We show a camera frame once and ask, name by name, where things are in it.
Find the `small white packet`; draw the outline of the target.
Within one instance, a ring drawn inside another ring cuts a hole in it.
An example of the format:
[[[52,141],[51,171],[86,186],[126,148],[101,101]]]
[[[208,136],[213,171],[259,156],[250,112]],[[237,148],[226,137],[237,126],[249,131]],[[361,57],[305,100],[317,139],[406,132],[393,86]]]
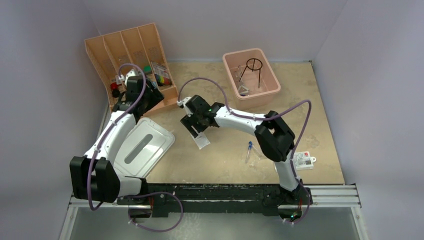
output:
[[[210,141],[203,132],[200,132],[197,137],[193,138],[193,140],[200,150],[210,144]]]

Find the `metal crucible tongs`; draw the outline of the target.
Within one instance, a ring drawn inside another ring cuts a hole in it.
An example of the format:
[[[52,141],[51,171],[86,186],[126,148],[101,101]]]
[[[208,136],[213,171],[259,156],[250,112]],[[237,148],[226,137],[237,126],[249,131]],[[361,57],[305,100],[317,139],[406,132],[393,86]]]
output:
[[[243,83],[243,79],[242,79],[242,73],[243,73],[243,69],[242,67],[239,65],[235,71],[235,82],[237,83],[237,85],[240,87],[242,86]]]

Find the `white clay triangle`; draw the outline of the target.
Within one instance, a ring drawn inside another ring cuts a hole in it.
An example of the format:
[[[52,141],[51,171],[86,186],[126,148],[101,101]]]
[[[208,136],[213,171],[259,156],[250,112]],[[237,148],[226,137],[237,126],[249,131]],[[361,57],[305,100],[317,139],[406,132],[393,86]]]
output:
[[[242,97],[248,96],[250,92],[249,88],[246,87],[244,84],[240,85],[237,88],[237,91],[238,91],[238,94]]]

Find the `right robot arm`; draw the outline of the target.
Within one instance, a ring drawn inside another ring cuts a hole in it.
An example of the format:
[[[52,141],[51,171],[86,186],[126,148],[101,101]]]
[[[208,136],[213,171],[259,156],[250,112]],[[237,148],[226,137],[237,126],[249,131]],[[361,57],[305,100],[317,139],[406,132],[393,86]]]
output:
[[[267,114],[244,112],[219,102],[209,104],[199,95],[178,100],[177,105],[186,112],[180,122],[193,138],[209,127],[231,128],[255,137],[263,155],[274,163],[284,202],[294,203],[301,193],[311,196],[293,163],[295,134],[275,111]]]

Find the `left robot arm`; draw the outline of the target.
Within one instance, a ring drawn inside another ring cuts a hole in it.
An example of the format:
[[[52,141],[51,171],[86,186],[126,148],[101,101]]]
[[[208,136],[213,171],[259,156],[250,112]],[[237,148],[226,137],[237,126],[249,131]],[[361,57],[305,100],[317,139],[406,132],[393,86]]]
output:
[[[126,91],[112,107],[110,120],[94,145],[69,164],[73,195],[77,199],[112,203],[129,196],[138,205],[146,203],[149,191],[143,178],[114,169],[114,161],[127,135],[139,119],[164,99],[164,95],[147,77],[129,76]]]

